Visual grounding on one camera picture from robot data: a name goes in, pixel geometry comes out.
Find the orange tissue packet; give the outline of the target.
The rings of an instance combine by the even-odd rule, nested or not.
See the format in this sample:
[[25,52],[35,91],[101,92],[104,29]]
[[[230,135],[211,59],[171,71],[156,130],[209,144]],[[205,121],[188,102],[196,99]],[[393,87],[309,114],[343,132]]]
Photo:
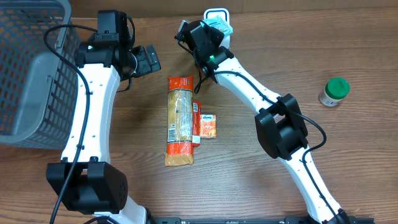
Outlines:
[[200,117],[200,137],[201,138],[216,138],[216,115],[202,114]]

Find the green lidded jar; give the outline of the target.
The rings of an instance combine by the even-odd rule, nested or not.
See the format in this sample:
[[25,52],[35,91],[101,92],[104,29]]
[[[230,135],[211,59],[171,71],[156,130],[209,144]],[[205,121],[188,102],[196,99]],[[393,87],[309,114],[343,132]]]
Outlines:
[[337,106],[349,93],[350,85],[344,78],[336,77],[328,81],[318,95],[320,103],[325,106]]

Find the red snack package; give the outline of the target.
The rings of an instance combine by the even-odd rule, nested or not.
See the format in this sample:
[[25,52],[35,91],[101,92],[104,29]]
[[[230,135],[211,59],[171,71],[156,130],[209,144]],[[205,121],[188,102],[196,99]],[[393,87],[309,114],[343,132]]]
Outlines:
[[168,77],[166,166],[193,164],[193,76]]

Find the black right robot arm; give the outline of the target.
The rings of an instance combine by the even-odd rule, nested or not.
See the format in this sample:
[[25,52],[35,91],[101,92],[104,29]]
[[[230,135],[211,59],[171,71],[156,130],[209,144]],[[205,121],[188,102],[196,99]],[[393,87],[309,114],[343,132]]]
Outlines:
[[226,32],[201,20],[182,21],[175,36],[194,59],[202,80],[208,78],[235,94],[255,115],[257,138],[263,150],[285,165],[307,206],[312,223],[349,223],[312,159],[311,152],[324,142],[308,145],[307,123],[324,130],[301,113],[290,94],[280,96],[250,75],[234,54],[222,46]]

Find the thin red snack stick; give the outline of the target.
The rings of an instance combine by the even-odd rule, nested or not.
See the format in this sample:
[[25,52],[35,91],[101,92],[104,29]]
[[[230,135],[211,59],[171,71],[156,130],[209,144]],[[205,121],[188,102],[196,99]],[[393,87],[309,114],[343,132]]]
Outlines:
[[193,101],[193,135],[192,135],[193,147],[198,147],[201,144],[200,118],[201,118],[201,103],[198,100],[194,100]]

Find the teal snack pouch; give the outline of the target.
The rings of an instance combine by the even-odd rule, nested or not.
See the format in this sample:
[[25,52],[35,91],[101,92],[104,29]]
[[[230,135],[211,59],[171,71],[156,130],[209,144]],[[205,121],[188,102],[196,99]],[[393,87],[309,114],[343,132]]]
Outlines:
[[210,27],[218,29],[220,32],[224,33],[225,36],[229,36],[233,33],[233,28],[221,17],[211,17],[204,19],[203,22]]

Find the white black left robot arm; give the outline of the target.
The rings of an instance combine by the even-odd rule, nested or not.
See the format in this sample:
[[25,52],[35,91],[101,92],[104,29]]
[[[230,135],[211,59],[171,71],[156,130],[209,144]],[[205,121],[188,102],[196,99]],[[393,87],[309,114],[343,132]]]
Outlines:
[[72,128],[58,163],[46,178],[56,207],[90,215],[98,223],[152,223],[150,211],[128,194],[124,173],[111,165],[109,131],[114,98],[122,81],[157,72],[152,45],[135,45],[132,18],[117,10],[98,12],[98,26],[80,43],[70,63],[78,76]]

